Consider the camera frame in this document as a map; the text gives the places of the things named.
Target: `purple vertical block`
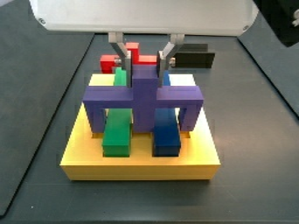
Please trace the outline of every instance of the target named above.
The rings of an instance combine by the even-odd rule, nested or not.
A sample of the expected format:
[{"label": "purple vertical block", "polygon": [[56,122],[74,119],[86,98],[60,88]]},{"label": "purple vertical block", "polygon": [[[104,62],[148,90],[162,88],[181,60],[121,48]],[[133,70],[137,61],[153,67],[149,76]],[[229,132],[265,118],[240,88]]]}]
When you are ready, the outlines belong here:
[{"label": "purple vertical block", "polygon": [[104,133],[105,123],[106,123],[106,111],[102,108],[98,108],[93,105],[84,104],[86,115],[88,115],[88,124],[90,127],[92,133]]},{"label": "purple vertical block", "polygon": [[156,66],[133,66],[133,132],[153,130],[157,85]]},{"label": "purple vertical block", "polygon": [[201,112],[201,105],[189,105],[185,108],[180,108],[177,120],[181,131],[192,131],[199,114]]}]

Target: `yellow block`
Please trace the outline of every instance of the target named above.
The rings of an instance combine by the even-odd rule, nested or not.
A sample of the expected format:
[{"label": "yellow block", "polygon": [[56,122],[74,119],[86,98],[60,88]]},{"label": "yellow block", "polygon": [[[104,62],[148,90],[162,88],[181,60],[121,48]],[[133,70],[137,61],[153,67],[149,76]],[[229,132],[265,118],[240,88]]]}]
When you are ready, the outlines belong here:
[{"label": "yellow block", "polygon": [[[101,83],[113,83],[113,75]],[[60,161],[70,180],[212,179],[220,167],[203,110],[193,131],[181,133],[179,157],[152,157],[150,134],[132,135],[129,157],[102,157],[101,141],[102,135],[92,136],[81,105]]]}]

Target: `blue block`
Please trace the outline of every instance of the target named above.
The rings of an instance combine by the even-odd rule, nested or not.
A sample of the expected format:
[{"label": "blue block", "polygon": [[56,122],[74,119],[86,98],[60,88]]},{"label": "blue block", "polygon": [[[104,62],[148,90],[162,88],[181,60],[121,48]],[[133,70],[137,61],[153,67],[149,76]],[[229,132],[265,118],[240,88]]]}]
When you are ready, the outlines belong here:
[{"label": "blue block", "polygon": [[[170,85],[168,72],[162,76],[162,85]],[[157,108],[154,110],[153,156],[179,157],[180,148],[181,140],[175,110],[173,108]]]}]

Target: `colored toy blocks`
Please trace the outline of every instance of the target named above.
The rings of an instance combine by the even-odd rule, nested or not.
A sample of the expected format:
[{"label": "colored toy blocks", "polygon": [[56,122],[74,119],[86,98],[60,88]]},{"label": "colored toy blocks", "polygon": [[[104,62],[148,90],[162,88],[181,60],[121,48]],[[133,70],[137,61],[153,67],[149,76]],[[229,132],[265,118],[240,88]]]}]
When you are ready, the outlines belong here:
[{"label": "colored toy blocks", "polygon": [[133,131],[146,132],[154,127],[156,108],[181,108],[179,115],[181,131],[192,130],[203,104],[201,91],[199,87],[157,88],[154,71],[154,66],[133,66],[132,88],[86,87],[82,102],[90,129],[93,126],[102,128],[100,125],[104,125],[105,121],[104,109],[132,109]]},{"label": "colored toy blocks", "polygon": [[[138,43],[125,43],[125,49],[130,52],[132,64],[133,65],[156,65],[154,55],[140,55],[138,54]],[[112,74],[113,67],[117,67],[116,63],[117,55],[101,55],[98,60],[98,66],[102,74]]]},{"label": "colored toy blocks", "polygon": [[[188,82],[191,77],[189,74],[170,74],[170,83],[192,85],[193,81]],[[92,85],[112,85],[113,74],[93,75],[90,82]],[[88,122],[81,106],[60,161],[60,167],[70,180],[212,179],[220,161],[203,110],[193,131],[180,134],[179,157],[152,157],[153,139],[148,133],[133,133],[129,157],[102,157],[102,138],[89,137]]]}]

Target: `purple block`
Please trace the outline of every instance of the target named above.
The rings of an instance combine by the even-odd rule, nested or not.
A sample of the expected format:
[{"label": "purple block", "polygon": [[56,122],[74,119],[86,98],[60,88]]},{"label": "purple block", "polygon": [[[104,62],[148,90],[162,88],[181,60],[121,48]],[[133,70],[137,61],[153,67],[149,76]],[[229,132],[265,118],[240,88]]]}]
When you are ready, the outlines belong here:
[{"label": "purple block", "polygon": [[201,105],[189,105],[185,108],[180,108],[180,112],[177,115],[179,125],[181,131],[192,131],[197,117],[200,114],[200,111],[197,108],[200,108]]},{"label": "purple block", "polygon": [[92,133],[104,133],[106,123],[106,111],[102,108],[94,106],[85,106],[88,115],[88,124]]},{"label": "purple block", "polygon": [[156,66],[133,66],[133,132],[153,130],[157,84]]},{"label": "purple block", "polygon": [[133,132],[150,132],[154,128],[154,107],[140,105],[133,108]]},{"label": "purple block", "polygon": [[82,96],[85,107],[94,106],[100,109],[130,109],[133,92],[126,87],[86,87]]},{"label": "purple block", "polygon": [[181,108],[203,102],[197,86],[162,87],[156,92],[157,108]]},{"label": "purple block", "polygon": [[193,129],[201,110],[200,88],[158,87],[156,66],[133,66],[132,88],[86,87],[82,102],[92,132],[102,132],[106,115],[104,109],[133,109],[133,131],[150,132],[154,127],[156,108],[180,108],[180,129]]},{"label": "purple block", "polygon": [[201,111],[203,96],[200,88],[162,87],[157,90],[157,108],[180,108],[177,116],[180,130],[192,131]]}]

